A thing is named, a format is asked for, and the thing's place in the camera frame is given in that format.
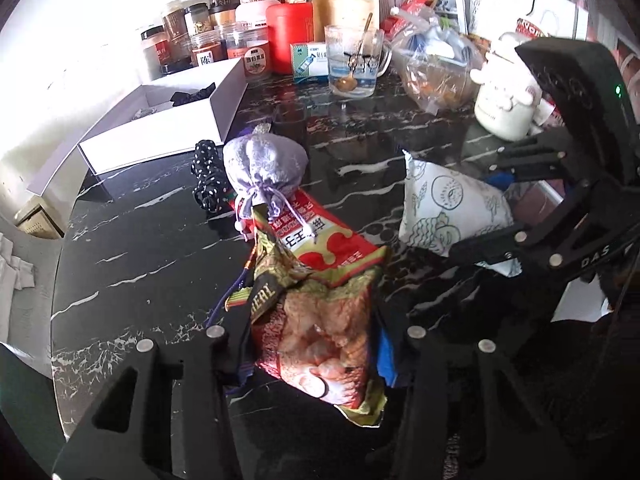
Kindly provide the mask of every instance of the medicine box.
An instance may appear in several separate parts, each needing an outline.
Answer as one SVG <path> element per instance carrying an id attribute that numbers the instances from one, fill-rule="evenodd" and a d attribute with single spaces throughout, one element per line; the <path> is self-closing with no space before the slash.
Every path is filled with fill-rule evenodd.
<path id="1" fill-rule="evenodd" d="M 294 43 L 291 45 L 293 82 L 327 81 L 329 65 L 325 43 Z"/>

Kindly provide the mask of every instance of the white cardboard box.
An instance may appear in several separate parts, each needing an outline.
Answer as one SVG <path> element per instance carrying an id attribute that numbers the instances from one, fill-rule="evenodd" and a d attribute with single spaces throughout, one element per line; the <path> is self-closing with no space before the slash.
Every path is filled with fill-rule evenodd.
<path id="1" fill-rule="evenodd" d="M 216 83 L 217 88 L 209 100 L 130 122 L 140 108 L 165 102 L 175 91 L 193 93 L 212 82 Z M 138 86 L 111 107 L 89 130 L 72 132 L 54 150 L 27 189 L 42 196 L 76 146 L 90 168 L 100 174 L 143 160 L 188 152 L 196 142 L 205 138 L 222 144 L 245 89 L 246 79 L 240 59 L 191 68 Z M 105 151 L 96 153 L 96 149 Z"/>

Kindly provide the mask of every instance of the white wall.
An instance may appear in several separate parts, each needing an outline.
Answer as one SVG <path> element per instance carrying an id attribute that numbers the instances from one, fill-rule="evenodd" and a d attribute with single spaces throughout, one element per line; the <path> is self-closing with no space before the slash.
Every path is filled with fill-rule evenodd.
<path id="1" fill-rule="evenodd" d="M 0 213 L 71 131 L 87 129 L 137 84 L 140 27 L 171 0 L 21 0 L 0 31 Z M 86 169 L 72 156 L 45 199 L 68 219 Z"/>

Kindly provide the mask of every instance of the glass mug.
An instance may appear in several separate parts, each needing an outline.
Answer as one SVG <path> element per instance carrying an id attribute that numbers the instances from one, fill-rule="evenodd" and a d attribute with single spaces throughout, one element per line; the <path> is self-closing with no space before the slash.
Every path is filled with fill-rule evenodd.
<path id="1" fill-rule="evenodd" d="M 341 97 L 362 98 L 373 94 L 376 79 L 386 72 L 391 62 L 391 50 L 385 44 L 382 30 L 357 30 L 356 28 L 327 25 L 324 28 L 326 57 L 329 63 L 329 88 Z M 345 84 L 353 78 L 356 86 Z"/>

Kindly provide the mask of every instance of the purple drawstring pouch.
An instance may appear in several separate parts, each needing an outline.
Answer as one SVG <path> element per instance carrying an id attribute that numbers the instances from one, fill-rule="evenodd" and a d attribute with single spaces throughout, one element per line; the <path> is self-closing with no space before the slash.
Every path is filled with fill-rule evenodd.
<path id="1" fill-rule="evenodd" d="M 260 126 L 223 148 L 226 174 L 238 194 L 236 228 L 244 231 L 242 220 L 252 217 L 252 206 L 267 204 L 270 221 L 287 207 L 306 234 L 314 236 L 312 227 L 288 200 L 300 186 L 308 164 L 304 148 L 287 137 L 259 132 Z"/>

